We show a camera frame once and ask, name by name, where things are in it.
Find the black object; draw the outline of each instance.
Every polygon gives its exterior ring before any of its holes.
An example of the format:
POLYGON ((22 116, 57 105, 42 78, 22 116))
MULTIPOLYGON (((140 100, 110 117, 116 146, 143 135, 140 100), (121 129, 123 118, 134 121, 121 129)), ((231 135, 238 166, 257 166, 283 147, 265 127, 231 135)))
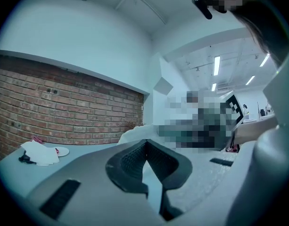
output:
POLYGON ((35 162, 30 161, 30 157, 26 155, 26 151, 24 151, 24 154, 18 158, 20 162, 25 162, 27 164, 35 164, 35 162))
POLYGON ((261 109, 261 116, 265 116, 265 111, 264 111, 264 109, 261 109))
POLYGON ((80 182, 67 180, 48 200, 41 206, 40 210, 52 219, 57 219, 65 208, 73 194, 76 192, 80 182))
POLYGON ((210 160, 210 162, 214 162, 216 164, 220 164, 220 165, 228 166, 228 167, 231 167, 232 164, 233 164, 232 161, 223 160, 223 159, 220 159, 220 158, 213 158, 213 159, 210 160))
MULTIPOLYGON (((205 18, 212 19, 212 14, 208 10, 208 5, 213 4, 213 0, 192 0, 191 1, 194 5, 197 6, 197 8, 203 13, 205 18)), ((226 13, 227 11, 224 9, 223 6, 218 6, 217 11, 220 13, 226 13)))
POLYGON ((166 191, 180 188, 192 172, 192 164, 185 156, 174 152, 152 140, 142 140, 113 157, 106 164, 110 180, 128 193, 148 195, 148 186, 142 183, 142 170, 146 160, 162 183, 160 215, 171 220, 182 214, 170 206, 166 191))

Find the white plate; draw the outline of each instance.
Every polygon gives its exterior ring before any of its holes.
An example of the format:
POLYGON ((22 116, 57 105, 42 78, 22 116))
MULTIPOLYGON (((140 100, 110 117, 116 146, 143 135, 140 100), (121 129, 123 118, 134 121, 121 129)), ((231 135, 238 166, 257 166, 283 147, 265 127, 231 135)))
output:
POLYGON ((59 152, 58 152, 58 157, 60 157, 60 156, 66 156, 66 155, 69 154, 69 149, 67 149, 67 148, 65 148, 65 147, 54 147, 54 148, 56 148, 56 149, 59 150, 59 152))

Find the white wall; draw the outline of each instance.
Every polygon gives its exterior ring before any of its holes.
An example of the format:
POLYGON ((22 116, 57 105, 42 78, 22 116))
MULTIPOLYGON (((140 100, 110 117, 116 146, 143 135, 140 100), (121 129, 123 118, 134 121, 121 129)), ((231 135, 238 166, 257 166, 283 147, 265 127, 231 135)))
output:
POLYGON ((147 34, 119 13, 82 0, 25 0, 0 32, 0 50, 62 62, 148 93, 147 34))
POLYGON ((188 91, 190 90, 190 88, 174 63, 166 62, 164 58, 160 55, 155 55, 153 61, 154 63, 151 63, 151 66, 152 68, 154 68, 154 71, 159 72, 161 70, 159 78, 162 77, 163 79, 165 79, 168 83, 172 85, 173 88, 167 95, 162 94, 155 89, 152 89, 150 96, 147 98, 144 104, 143 119, 144 123, 147 123, 147 121, 149 121, 150 123, 153 123, 155 125, 164 125, 165 120, 170 119, 169 110, 165 107, 167 98, 174 96, 175 94, 179 94, 179 92, 188 91), (153 117, 149 118, 149 113, 147 112, 151 113, 151 108, 153 111, 153 117))
POLYGON ((250 37, 245 26, 230 12, 221 14, 210 10, 211 20, 198 9, 181 11, 153 34, 154 53, 160 53, 167 61, 204 48, 211 44, 250 37))
POLYGON ((246 104, 248 107, 248 111, 250 112, 250 119, 258 120, 258 108, 257 103, 259 105, 259 110, 264 109, 267 104, 267 98, 264 95, 262 90, 249 90, 242 92, 235 92, 241 106, 246 104))

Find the black vent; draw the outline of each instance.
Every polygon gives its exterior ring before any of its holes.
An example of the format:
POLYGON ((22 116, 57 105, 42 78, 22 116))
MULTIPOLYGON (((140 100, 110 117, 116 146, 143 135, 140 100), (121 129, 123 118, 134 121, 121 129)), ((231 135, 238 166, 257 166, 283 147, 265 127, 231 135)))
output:
POLYGON ((76 192, 80 182, 67 180, 45 203, 40 210, 52 219, 57 219, 65 208, 73 194, 76 192))

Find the person's hair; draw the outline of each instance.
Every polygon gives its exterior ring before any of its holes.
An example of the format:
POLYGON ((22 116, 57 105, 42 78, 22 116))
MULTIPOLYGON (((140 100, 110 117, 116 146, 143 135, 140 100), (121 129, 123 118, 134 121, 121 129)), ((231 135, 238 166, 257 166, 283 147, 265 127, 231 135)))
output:
MULTIPOLYGON (((282 13, 289 24, 289 14, 285 11, 289 8, 283 6, 288 0, 269 1, 282 13)), ((260 1, 248 1, 231 12, 247 26, 262 51, 270 53, 279 67, 289 52, 289 38, 273 11, 260 1)))

